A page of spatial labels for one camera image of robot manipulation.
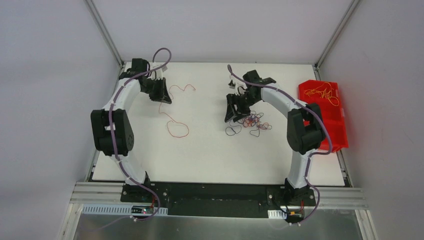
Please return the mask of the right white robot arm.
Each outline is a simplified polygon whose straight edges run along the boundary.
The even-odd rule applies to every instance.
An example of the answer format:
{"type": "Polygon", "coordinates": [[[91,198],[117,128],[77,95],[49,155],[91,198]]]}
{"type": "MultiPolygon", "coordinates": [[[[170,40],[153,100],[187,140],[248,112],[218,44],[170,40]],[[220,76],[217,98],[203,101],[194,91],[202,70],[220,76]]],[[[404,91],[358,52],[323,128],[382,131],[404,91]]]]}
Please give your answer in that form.
{"type": "Polygon", "coordinates": [[[238,77],[231,72],[229,88],[234,93],[226,95],[227,107],[224,121],[237,122],[251,114],[250,107],[263,101],[278,110],[287,120],[286,139],[292,149],[289,174],[284,182],[284,200],[296,205],[310,190],[308,173],[310,159],[318,154],[321,143],[329,137],[324,126],[321,109],[316,103],[306,103],[292,97],[268,77],[261,78],[256,70],[238,77]]]}

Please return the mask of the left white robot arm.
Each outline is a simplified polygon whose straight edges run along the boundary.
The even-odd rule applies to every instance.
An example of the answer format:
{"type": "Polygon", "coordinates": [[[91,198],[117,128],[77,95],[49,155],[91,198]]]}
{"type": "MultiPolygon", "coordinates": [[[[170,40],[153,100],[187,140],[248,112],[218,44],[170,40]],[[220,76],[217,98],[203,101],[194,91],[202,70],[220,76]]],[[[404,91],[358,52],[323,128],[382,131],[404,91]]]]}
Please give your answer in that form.
{"type": "Polygon", "coordinates": [[[120,75],[111,99],[103,108],[90,114],[95,148],[116,163],[125,177],[125,184],[135,187],[133,195],[143,203],[155,193],[150,187],[147,172],[133,152],[135,134],[128,110],[140,93],[147,94],[153,102],[172,103],[164,77],[166,69],[166,63],[159,65],[154,61],[134,58],[131,67],[120,75]]]}

